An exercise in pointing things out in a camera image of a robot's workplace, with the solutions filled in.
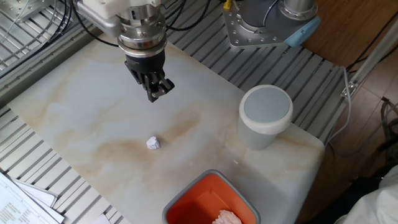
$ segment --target orange container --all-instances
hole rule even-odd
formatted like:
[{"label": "orange container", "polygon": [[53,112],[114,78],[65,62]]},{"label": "orange container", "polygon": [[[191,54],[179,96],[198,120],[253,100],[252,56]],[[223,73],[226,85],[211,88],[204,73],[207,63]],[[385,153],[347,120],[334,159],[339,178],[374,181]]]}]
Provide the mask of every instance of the orange container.
[{"label": "orange container", "polygon": [[165,224],[211,224],[220,210],[243,224],[260,224],[260,214],[219,171],[208,170],[185,187],[163,210]]}]

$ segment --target white cup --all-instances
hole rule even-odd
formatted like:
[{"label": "white cup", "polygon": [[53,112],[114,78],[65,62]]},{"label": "white cup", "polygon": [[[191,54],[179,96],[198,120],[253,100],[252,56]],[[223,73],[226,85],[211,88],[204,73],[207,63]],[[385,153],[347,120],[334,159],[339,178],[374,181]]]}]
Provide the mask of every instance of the white cup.
[{"label": "white cup", "polygon": [[292,117],[293,102],[283,89],[256,86],[243,96],[239,105],[239,138],[250,149],[265,149],[289,127]]}]

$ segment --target gray container rim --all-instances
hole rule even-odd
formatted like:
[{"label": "gray container rim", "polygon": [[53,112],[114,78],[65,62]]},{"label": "gray container rim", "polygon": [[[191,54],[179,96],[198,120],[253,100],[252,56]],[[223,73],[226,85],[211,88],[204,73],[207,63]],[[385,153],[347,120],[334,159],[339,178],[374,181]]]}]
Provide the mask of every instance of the gray container rim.
[{"label": "gray container rim", "polygon": [[231,187],[234,192],[243,200],[243,202],[250,208],[250,210],[252,211],[252,213],[254,214],[254,216],[256,217],[256,224],[260,224],[261,223],[261,218],[260,218],[260,214],[259,212],[256,210],[256,208],[254,208],[254,206],[249,202],[248,199],[246,199],[243,194],[232,184],[231,181],[228,180],[228,178],[226,178],[224,176],[224,174],[222,174],[220,171],[215,170],[215,169],[210,169],[210,170],[206,170],[204,171],[204,173],[200,174],[195,180],[193,180],[191,183],[189,183],[180,193],[178,193],[163,209],[162,212],[162,220],[164,224],[169,224],[167,221],[167,213],[169,212],[170,208],[178,201],[180,200],[180,198],[185,195],[189,189],[191,189],[195,184],[197,184],[199,181],[201,181],[203,178],[205,178],[206,176],[210,175],[210,174],[214,174],[217,175],[219,178],[223,179],[223,181],[225,181],[229,187]]}]

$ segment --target marble table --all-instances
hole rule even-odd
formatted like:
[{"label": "marble table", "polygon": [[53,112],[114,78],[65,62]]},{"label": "marble table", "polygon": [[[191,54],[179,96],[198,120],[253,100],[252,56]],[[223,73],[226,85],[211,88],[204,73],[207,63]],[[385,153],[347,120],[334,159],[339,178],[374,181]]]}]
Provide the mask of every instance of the marble table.
[{"label": "marble table", "polygon": [[[244,92],[172,44],[165,51],[175,88],[155,103],[123,53],[93,41],[9,107],[132,224],[162,223],[165,205],[207,169],[224,173],[262,223],[293,223],[322,142],[291,124],[266,150],[247,150],[236,134]],[[146,147],[151,136],[159,150]]]}]

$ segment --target cup lid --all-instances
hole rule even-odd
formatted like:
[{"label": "cup lid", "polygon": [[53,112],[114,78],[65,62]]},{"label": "cup lid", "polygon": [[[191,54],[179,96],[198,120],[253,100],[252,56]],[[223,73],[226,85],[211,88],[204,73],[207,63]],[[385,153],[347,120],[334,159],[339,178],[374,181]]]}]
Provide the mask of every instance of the cup lid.
[{"label": "cup lid", "polygon": [[255,132],[278,134],[292,121],[293,103],[283,89],[259,85],[243,96],[239,115],[246,126]]}]

